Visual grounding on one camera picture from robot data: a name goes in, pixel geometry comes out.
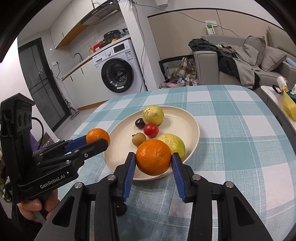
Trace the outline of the left hand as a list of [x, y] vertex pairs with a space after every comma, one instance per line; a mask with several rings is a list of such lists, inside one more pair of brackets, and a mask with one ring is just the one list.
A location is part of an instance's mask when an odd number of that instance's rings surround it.
[[45, 206], [42, 206], [39, 199], [25, 200], [18, 203], [17, 206], [24, 218], [34, 222], [40, 222], [35, 213], [44, 209], [48, 213], [45, 219], [48, 219], [54, 209], [58, 206], [59, 202], [60, 200], [58, 199], [58, 190], [55, 189], [49, 194], [48, 199], [45, 202]]

